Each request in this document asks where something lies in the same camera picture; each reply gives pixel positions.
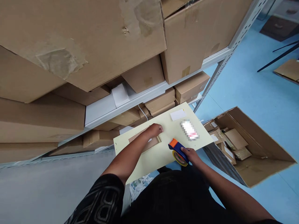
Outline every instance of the drawer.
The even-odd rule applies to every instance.
[[[299,2],[284,0],[273,15],[299,23]]]
[[[298,27],[298,23],[271,16],[263,26],[262,30],[286,37]]]

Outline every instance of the open cardboard box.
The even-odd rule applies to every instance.
[[[222,128],[235,128],[241,136],[248,142],[246,148],[252,153],[252,156],[243,160],[236,161],[232,166],[229,161],[221,159],[218,161],[213,154],[207,153],[212,163],[219,169],[230,175],[235,180],[245,186],[253,187],[269,176],[290,167],[297,162],[266,132],[264,132],[253,120],[244,114],[238,107],[232,108],[219,116],[214,121]],[[207,145],[205,151],[215,150],[215,144]]]

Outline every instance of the box flap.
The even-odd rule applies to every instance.
[[[189,0],[162,0],[163,17],[166,19],[187,2]]]
[[[275,73],[294,81],[299,80],[299,60],[291,59],[274,70]]]
[[[237,161],[237,164],[234,167],[245,183],[249,187],[253,187],[267,177],[284,170],[293,164],[293,162],[289,161],[272,159],[262,160],[249,157],[243,161]]]

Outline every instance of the cardboard sheet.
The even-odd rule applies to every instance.
[[[200,139],[195,141],[188,141],[184,131],[181,129],[180,122],[183,119],[172,121],[170,113],[177,110],[184,109],[186,117],[183,119],[190,119],[194,127],[196,128]],[[137,126],[136,128],[129,130],[128,132],[114,138],[114,146],[116,155],[123,150],[128,144],[129,139],[139,133],[140,131],[147,128],[149,125],[157,123],[163,126],[164,132],[159,134],[161,143],[153,146],[145,153],[141,154],[139,161],[137,162],[136,168],[127,180],[127,184],[150,173],[154,170],[161,168],[174,161],[172,151],[168,148],[168,143],[173,139],[177,139],[183,146],[188,148],[194,148],[198,150],[203,146],[206,146],[213,142],[209,133],[205,130],[202,123],[198,120],[197,116],[193,113],[192,109],[185,102],[179,106],[170,109],[169,111]]]
[[[132,138],[129,139],[129,142],[132,142],[135,138],[137,138],[142,132],[144,132],[146,129],[142,130],[141,132],[137,133],[134,135]],[[146,152],[149,150],[151,147],[157,145],[159,142],[161,142],[159,136],[155,138],[151,138],[148,143],[145,145],[144,149],[142,150],[142,153]]]

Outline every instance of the shelving unit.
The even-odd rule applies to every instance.
[[[205,96],[207,95],[207,93],[209,92],[209,90],[211,89],[211,87],[213,86],[213,84],[215,83],[217,78],[219,77],[221,71],[223,70],[223,68],[225,67],[227,62],[229,61],[229,59],[232,56],[232,54],[234,53],[235,49],[237,48],[237,46],[240,44],[240,42],[244,38],[248,29],[251,27],[251,24],[255,21],[256,17],[258,16],[259,12],[261,11],[261,9],[263,8],[263,6],[265,5],[266,2],[267,2],[267,0],[253,0],[252,1],[252,4],[251,4],[247,14],[244,17],[242,23],[240,24],[239,29],[237,30],[235,36],[233,37],[230,45],[228,47],[224,48],[223,50],[213,54],[212,56],[204,59],[204,61],[202,63],[202,67],[198,71],[193,72],[192,74],[189,74],[188,76],[186,76],[172,84],[168,84],[166,81],[164,81],[164,82],[157,84],[156,86],[153,86],[141,93],[135,93],[130,87],[127,87],[130,101],[118,108],[115,107],[115,103],[114,103],[112,94],[106,96],[103,99],[98,100],[97,102],[94,102],[93,104],[86,107],[84,130],[80,134],[74,135],[74,136],[60,142],[59,146],[76,138],[79,135],[82,135],[82,134],[88,132],[89,130],[95,128],[96,126],[99,126],[100,124],[114,118],[115,116],[127,111],[128,109],[130,109],[140,103],[147,102],[153,98],[156,98],[159,95],[162,95],[163,93],[165,93],[166,89],[168,89],[168,88],[188,79],[189,77],[197,74],[198,72],[203,71],[203,70],[207,69],[208,67],[218,63],[218,66],[217,66],[215,72],[213,73],[208,85],[206,86],[203,95],[201,96],[199,94],[199,97],[197,99],[195,99],[189,103],[189,104],[194,104],[196,102],[196,106],[194,108],[194,112],[196,112],[198,110],[201,102],[203,101],[203,99],[205,98]],[[92,155],[95,153],[101,153],[105,150],[109,150],[110,147],[111,146],[102,147],[100,149],[97,149],[96,152],[92,151],[92,152],[84,152],[84,153],[69,154],[69,155],[62,155],[62,156],[42,157],[43,155],[41,155],[39,157],[33,158],[31,160],[27,160],[27,161],[0,164],[0,168],[6,168],[6,167],[12,167],[12,166],[23,166],[23,165],[28,165],[28,164],[49,162],[49,161],[67,159],[67,158],[76,158],[76,157],[80,157],[80,156],[87,156],[87,155]]]

